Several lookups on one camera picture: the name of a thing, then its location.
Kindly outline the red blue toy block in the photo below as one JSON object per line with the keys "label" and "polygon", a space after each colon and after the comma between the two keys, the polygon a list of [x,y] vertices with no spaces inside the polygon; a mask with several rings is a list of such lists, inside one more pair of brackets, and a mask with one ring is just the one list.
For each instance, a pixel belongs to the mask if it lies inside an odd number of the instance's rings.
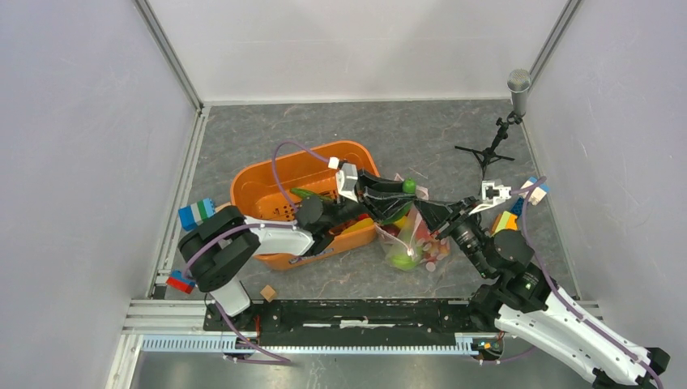
{"label": "red blue toy block", "polygon": [[191,294],[195,289],[196,283],[185,278],[180,270],[173,270],[169,273],[165,284],[185,294]]}

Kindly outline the green cucumber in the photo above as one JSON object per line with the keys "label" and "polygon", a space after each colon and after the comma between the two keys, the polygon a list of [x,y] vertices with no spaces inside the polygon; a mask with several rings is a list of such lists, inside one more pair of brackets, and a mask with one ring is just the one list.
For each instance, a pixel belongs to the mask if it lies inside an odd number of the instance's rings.
{"label": "green cucumber", "polygon": [[326,202],[334,202],[335,201],[335,198],[332,198],[331,196],[319,194],[317,192],[307,190],[305,188],[292,188],[289,191],[291,194],[296,195],[300,199],[317,197],[318,199],[321,199],[322,201],[326,201]]}

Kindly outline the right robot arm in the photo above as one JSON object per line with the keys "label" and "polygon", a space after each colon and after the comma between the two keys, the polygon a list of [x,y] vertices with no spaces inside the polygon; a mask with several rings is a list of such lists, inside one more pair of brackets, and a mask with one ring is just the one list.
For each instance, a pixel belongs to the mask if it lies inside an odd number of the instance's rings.
{"label": "right robot arm", "polygon": [[468,321],[479,331],[504,331],[555,357],[594,388],[661,388],[670,356],[644,348],[610,330],[584,310],[542,267],[522,232],[494,235],[481,228],[472,197],[457,203],[418,199],[417,211],[437,239],[450,237],[483,284],[468,303]]}

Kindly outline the white blue toy block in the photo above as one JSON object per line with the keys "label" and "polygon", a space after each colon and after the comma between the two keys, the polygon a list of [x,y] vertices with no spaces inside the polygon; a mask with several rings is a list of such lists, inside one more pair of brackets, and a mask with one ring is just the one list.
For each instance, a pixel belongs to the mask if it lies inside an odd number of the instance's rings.
{"label": "white blue toy block", "polygon": [[[524,182],[521,186],[522,192],[519,194],[523,199],[527,197],[528,194],[528,189],[530,186],[534,185],[537,182],[537,179],[535,177],[529,177],[526,182]],[[546,183],[542,183],[541,185],[537,186],[530,194],[530,198],[528,202],[531,205],[536,206],[547,194],[549,193],[549,188]]]}

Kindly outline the orange yellow toy block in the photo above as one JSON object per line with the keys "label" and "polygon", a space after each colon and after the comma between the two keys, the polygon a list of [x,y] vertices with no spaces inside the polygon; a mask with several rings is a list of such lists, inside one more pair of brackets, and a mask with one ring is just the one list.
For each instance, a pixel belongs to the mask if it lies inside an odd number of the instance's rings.
{"label": "orange yellow toy block", "polygon": [[494,220],[491,229],[491,235],[499,233],[502,230],[518,231],[518,218],[522,215],[524,205],[524,198],[518,199],[509,211],[503,211]]}

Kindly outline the yellow chili pepper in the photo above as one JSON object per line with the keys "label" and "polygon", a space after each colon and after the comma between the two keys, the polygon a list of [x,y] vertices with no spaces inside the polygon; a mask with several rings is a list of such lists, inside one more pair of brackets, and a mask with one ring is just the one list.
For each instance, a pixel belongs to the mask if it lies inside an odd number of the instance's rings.
{"label": "yellow chili pepper", "polygon": [[368,227],[372,227],[374,225],[374,222],[371,218],[367,217],[364,219],[360,219],[356,221],[354,224],[348,226],[345,230],[342,231],[342,235],[345,234],[350,234],[350,233],[355,233],[357,231],[360,231],[362,229],[366,229]]}

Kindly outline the blue green white block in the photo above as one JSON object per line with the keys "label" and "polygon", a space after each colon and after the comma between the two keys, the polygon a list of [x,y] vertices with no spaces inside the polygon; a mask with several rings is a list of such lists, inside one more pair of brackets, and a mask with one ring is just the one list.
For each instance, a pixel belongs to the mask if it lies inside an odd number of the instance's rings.
{"label": "blue green white block", "polygon": [[181,207],[177,211],[181,228],[186,232],[196,229],[215,214],[215,203],[209,198]]}

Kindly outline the green round fruit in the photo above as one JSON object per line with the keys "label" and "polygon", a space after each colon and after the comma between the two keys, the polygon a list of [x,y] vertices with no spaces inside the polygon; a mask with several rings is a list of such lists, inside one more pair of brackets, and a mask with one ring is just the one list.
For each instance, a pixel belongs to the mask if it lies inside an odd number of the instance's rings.
{"label": "green round fruit", "polygon": [[410,271],[418,266],[418,262],[407,254],[393,254],[389,258],[390,264],[402,271]]}

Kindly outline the small green chili pepper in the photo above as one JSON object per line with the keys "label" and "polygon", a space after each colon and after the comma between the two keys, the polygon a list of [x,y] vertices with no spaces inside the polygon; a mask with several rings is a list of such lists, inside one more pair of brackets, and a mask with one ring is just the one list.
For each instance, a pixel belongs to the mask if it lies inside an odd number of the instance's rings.
{"label": "small green chili pepper", "polygon": [[414,195],[416,193],[416,182],[411,179],[404,179],[402,183],[402,191],[405,194]]}

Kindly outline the clear zip top bag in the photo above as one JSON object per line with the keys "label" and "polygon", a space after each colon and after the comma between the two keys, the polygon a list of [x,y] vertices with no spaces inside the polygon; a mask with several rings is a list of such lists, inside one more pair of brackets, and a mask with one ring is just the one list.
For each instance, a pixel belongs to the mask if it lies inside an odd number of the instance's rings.
{"label": "clear zip top bag", "polygon": [[389,258],[393,254],[407,254],[419,263],[417,267],[424,267],[424,264],[421,262],[421,246],[429,240],[437,239],[431,236],[420,213],[412,205],[406,216],[392,224],[400,228],[398,237],[393,237],[383,231],[382,225],[375,225],[386,261],[390,264]]}

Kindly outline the orange plastic tub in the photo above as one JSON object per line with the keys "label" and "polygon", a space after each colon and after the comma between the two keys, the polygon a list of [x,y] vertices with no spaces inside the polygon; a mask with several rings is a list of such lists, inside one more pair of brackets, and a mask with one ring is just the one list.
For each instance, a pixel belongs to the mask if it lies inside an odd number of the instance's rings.
{"label": "orange plastic tub", "polygon": [[[375,175],[378,174],[377,166],[368,149],[357,142],[340,140],[314,147],[313,151],[326,158],[334,156],[341,160],[347,160],[359,169],[365,169]],[[301,199],[290,193],[289,190],[292,188],[305,188],[332,198],[337,196],[335,171],[329,169],[325,162],[311,156],[308,152],[299,151],[277,157],[276,171],[280,183],[295,204],[299,204]],[[230,203],[238,207],[244,215],[252,216],[255,219],[295,220],[295,211],[275,183],[271,160],[253,164],[239,172],[230,188]],[[336,233],[337,236],[317,256],[296,257],[291,254],[256,254],[254,258],[273,270],[286,271],[368,245],[377,237],[374,226],[355,233],[341,234],[343,230],[356,221],[333,229],[332,232]]]}

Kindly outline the small wooden cube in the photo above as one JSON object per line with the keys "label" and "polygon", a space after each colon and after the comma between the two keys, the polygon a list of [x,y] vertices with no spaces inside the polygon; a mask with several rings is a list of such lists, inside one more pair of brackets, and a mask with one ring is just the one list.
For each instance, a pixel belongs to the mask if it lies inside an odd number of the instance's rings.
{"label": "small wooden cube", "polygon": [[278,293],[268,284],[260,291],[260,295],[265,301],[272,302],[277,298]]}

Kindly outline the dark purple plum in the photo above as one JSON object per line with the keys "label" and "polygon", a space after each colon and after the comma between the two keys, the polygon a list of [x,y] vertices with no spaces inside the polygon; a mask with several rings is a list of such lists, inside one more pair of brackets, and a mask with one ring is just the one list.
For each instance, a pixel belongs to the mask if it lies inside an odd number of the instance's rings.
{"label": "dark purple plum", "polygon": [[382,226],[382,230],[393,237],[398,237],[400,234],[400,228],[395,224],[386,224]]}

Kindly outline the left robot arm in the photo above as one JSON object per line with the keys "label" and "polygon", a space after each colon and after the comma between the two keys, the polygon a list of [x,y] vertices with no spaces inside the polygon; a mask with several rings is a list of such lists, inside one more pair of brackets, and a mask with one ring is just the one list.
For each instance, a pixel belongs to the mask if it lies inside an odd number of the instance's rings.
{"label": "left robot arm", "polygon": [[377,177],[360,169],[339,170],[336,196],[313,194],[302,199],[292,221],[260,220],[227,206],[187,233],[177,249],[185,261],[184,277],[211,296],[217,310],[235,330],[254,321],[254,308],[237,274],[260,254],[315,256],[335,240],[334,230],[369,216],[376,224],[404,216],[416,200],[402,181]]}

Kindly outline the microphone on tripod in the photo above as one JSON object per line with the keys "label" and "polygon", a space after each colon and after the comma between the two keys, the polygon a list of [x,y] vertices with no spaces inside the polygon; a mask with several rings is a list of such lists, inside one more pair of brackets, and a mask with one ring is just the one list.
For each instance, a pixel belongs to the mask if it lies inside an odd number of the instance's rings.
{"label": "microphone on tripod", "polygon": [[507,79],[507,87],[510,90],[512,110],[506,118],[498,118],[496,120],[497,133],[493,137],[491,144],[483,150],[458,145],[454,146],[456,150],[470,152],[477,159],[482,177],[486,174],[490,164],[499,160],[514,161],[513,157],[499,155],[496,150],[500,143],[508,138],[509,128],[523,123],[523,118],[527,113],[527,101],[531,85],[532,78],[529,71],[525,69],[511,71]]}

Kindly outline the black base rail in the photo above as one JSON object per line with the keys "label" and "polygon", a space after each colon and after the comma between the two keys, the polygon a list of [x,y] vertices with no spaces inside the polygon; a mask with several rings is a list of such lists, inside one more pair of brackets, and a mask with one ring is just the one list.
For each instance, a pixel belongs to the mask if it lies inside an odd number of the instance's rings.
{"label": "black base rail", "polygon": [[233,317],[244,336],[266,346],[449,346],[457,334],[503,340],[477,323],[465,300],[315,299],[254,301]]}

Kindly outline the red cherry bunch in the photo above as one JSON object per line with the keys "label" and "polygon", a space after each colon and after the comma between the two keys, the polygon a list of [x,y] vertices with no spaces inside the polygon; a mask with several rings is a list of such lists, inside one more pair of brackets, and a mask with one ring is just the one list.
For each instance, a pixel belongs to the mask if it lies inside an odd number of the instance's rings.
{"label": "red cherry bunch", "polygon": [[450,240],[444,238],[441,240],[429,240],[423,243],[422,249],[422,263],[429,272],[434,272],[437,268],[437,262],[442,261],[450,255]]}

